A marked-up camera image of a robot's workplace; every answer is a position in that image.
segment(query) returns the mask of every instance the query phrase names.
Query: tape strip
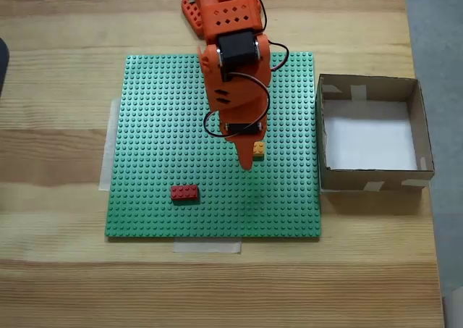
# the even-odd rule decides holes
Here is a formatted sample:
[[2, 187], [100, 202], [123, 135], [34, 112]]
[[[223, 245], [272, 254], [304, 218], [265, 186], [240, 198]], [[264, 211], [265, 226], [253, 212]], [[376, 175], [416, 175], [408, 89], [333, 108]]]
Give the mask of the tape strip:
[[120, 103], [120, 98], [111, 101], [111, 108], [109, 110], [108, 129], [106, 130], [103, 162], [101, 163], [100, 185], [98, 186], [98, 190], [105, 192], [109, 192], [109, 188], [111, 187]]
[[176, 237], [174, 252], [239, 253], [240, 237]]
[[367, 86], [351, 85], [350, 95], [353, 101], [367, 101]]
[[409, 180], [402, 181], [402, 185], [412, 185], [415, 187], [427, 187], [429, 186], [429, 181], [409, 179]]
[[428, 165], [426, 165], [426, 159], [424, 156], [420, 158], [420, 170], [426, 171], [428, 169]]
[[368, 192], [379, 192], [381, 187], [383, 186], [384, 181], [380, 182], [367, 182], [367, 184], [364, 186], [363, 190], [366, 190]]
[[342, 93], [335, 85], [332, 84], [323, 84], [324, 93]]

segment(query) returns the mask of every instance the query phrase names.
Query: floor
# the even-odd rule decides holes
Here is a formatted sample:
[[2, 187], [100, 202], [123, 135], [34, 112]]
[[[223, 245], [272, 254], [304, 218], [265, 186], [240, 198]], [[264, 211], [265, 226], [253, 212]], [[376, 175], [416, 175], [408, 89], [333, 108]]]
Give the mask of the floor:
[[436, 175], [431, 183], [441, 290], [463, 286], [463, 0], [407, 0]]

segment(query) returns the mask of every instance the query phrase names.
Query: yellow lego brick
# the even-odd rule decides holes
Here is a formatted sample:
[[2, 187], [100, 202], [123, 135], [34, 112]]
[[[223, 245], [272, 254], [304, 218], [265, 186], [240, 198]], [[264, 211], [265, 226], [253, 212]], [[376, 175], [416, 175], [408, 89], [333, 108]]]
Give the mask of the yellow lego brick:
[[254, 149], [252, 150], [254, 157], [263, 157], [266, 154], [265, 142], [254, 142]]

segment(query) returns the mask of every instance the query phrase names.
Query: lego brick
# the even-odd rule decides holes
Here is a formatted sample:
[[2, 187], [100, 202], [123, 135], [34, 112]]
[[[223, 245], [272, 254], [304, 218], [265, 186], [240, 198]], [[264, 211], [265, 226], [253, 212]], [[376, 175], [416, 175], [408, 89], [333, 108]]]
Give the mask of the lego brick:
[[[312, 54], [291, 53], [273, 73], [266, 157], [251, 171], [233, 143], [204, 132], [203, 83], [196, 55], [127, 57], [106, 235], [319, 236]], [[171, 200], [172, 185], [191, 182], [195, 203]]]
[[266, 143], [261, 141], [254, 142], [252, 154], [255, 158], [263, 158], [266, 154]]
[[196, 200], [197, 185], [173, 185], [171, 186], [171, 200]]

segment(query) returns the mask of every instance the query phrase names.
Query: red lego brick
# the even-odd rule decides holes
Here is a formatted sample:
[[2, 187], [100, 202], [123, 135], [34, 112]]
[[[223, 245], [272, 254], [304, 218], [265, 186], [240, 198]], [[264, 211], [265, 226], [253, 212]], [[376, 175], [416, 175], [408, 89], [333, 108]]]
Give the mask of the red lego brick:
[[172, 185], [171, 200], [195, 200], [197, 199], [197, 185]]

